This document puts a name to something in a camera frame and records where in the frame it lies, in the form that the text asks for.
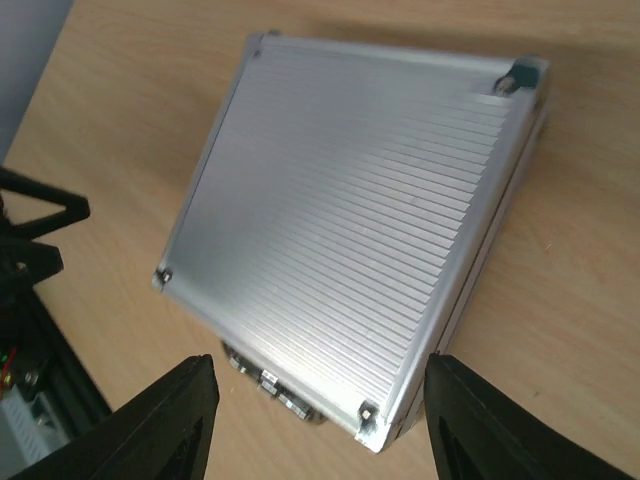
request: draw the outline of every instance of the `red wire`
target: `red wire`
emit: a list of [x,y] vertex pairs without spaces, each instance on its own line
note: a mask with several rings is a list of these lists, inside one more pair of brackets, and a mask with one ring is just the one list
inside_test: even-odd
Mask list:
[[16,356],[16,353],[18,353],[18,349],[14,347],[9,354],[9,358],[4,363],[4,367],[2,367],[2,375],[0,375],[0,400],[4,397],[4,379],[9,373],[9,366],[11,365],[11,362],[13,362],[13,358]]

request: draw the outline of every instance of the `gray metal plate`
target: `gray metal plate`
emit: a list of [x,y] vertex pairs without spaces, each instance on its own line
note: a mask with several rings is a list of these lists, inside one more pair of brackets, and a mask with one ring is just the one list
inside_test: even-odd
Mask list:
[[255,51],[162,262],[165,290],[349,430],[365,400],[391,424],[535,93],[491,94],[508,59],[286,37]]

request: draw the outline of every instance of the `case lid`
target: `case lid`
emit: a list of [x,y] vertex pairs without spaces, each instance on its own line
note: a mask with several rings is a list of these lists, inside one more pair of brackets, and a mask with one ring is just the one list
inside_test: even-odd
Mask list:
[[535,91],[493,91],[513,64],[250,37],[159,286],[348,430],[363,405],[391,429],[529,129]]

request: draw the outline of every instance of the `ribbed metal surface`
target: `ribbed metal surface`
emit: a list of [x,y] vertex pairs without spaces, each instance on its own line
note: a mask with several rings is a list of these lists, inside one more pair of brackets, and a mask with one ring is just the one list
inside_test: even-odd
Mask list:
[[256,351],[378,404],[508,112],[508,100],[477,93],[494,77],[433,72],[265,48],[196,190],[189,243],[173,254],[200,258],[184,272],[192,288]]

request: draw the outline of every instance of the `wooden surface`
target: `wooden surface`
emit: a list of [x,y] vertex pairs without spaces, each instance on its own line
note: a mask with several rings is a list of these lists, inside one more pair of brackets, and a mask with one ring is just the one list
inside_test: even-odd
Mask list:
[[[89,196],[39,291],[117,408],[213,353],[209,478],[436,478],[424,421],[369,454],[232,371],[150,287],[245,36],[288,34],[554,65],[552,118],[452,352],[533,414],[640,475],[640,8],[635,0],[77,0],[8,164]],[[11,199],[24,218],[37,206]]]

